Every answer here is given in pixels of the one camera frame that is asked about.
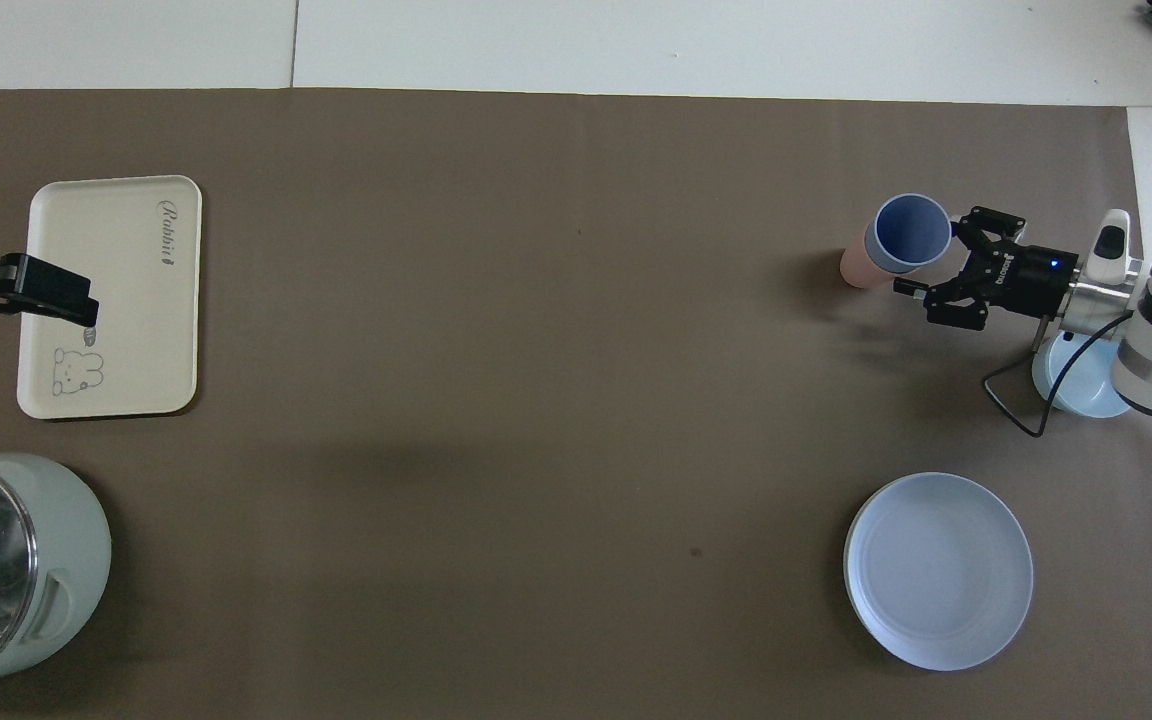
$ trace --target black cable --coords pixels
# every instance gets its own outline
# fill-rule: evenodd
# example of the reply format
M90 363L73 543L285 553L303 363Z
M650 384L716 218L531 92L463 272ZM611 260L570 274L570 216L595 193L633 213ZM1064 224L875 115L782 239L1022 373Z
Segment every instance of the black cable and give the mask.
M1011 424L1016 425L1016 427L1021 430L1024 430L1025 434L1028 434L1029 437L1043 437L1044 430L1047 429L1047 418L1052 414L1052 406L1055 404L1056 402L1056 392L1060 389L1060 384L1064 382L1064 376L1069 374L1070 367L1074 366L1074 363L1078 361L1079 356L1082 356L1084 353L1087 351L1089 347L1092 347L1092 344L1096 343L1096 341L1101 340L1101 338L1105 338L1106 333L1119 327L1119 325L1126 323L1126 319L1130 318L1132 313L1134 313L1132 310L1128 310L1126 311L1126 313L1117 316L1117 318L1107 323L1105 327L1092 333L1092 336L1087 338L1087 342L1084 342L1083 346L1079 346L1078 350L1074 351L1074 355L1070 355L1069 361L1066 362L1064 367L1061 367L1060 374L1056 376L1056 381L1052 384L1051 392L1047 393L1047 404L1043 407L1043 419L1038 420L1038 430L1029 429L1023 423L1023 420L1018 418L1018 416L1011 414L1011 410L1007 410L1007 406L1002 404L1002 400L998 400L998 395L995 395L993 388L990 387L990 381L992 381L993 378L996 378L1000 374L1009 372L1009 370L1020 367L1020 365L1024 365L1028 361L1032 361L1034 355L1037 355L1038 353L1037 347L1030 348L1029 353L1026 353L1024 356L1021 356L1018 359L1013 361L1011 363L1006 364L1002 367L999 367L998 370L995 370L995 372L988 373L986 374L986 377L980 378L980 387L984 388L984 393L986 393L986 396L988 396L990 401L993 402L993 406L996 407L996 409L1000 410L1001 414L1006 415L1007 419L1011 420Z

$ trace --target cup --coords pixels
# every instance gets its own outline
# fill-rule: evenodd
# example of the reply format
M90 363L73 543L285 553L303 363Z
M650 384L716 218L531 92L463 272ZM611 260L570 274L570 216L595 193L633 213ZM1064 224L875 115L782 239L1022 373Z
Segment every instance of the cup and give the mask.
M838 272L851 287L870 288L914 273L950 249L950 218L937 200L917 192L890 197L842 252Z

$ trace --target brown table covering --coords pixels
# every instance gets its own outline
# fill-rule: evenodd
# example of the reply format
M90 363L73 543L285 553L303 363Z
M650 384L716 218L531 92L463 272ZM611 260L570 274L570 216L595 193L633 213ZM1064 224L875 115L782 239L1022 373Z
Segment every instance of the brown table covering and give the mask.
M1152 420L1024 437L978 379L1032 320L934 327L836 270L902 191L1084 252L1135 211L1123 109L0 91L0 253L48 182L166 173L205 194L187 411L29 419L0 318L0 450L114 533L0 717L1152 717ZM861 502L922 470L1034 556L961 673L888 655L842 582Z

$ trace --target rabbit logo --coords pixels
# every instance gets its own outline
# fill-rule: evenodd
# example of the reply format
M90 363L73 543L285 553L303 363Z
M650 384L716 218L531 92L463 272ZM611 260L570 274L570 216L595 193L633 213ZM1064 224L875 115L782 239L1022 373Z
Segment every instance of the rabbit logo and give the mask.
M58 347L55 361L51 376L51 395L73 395L105 381L105 373L100 370L105 365L105 358L100 355L66 351Z

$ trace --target white tray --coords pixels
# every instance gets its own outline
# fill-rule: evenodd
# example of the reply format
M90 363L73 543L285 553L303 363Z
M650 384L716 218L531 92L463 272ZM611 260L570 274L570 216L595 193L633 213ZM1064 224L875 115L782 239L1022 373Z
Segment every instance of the white tray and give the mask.
M33 418L174 414L197 387L202 192L184 176L55 182L28 253L91 279L94 328L20 324L17 402Z

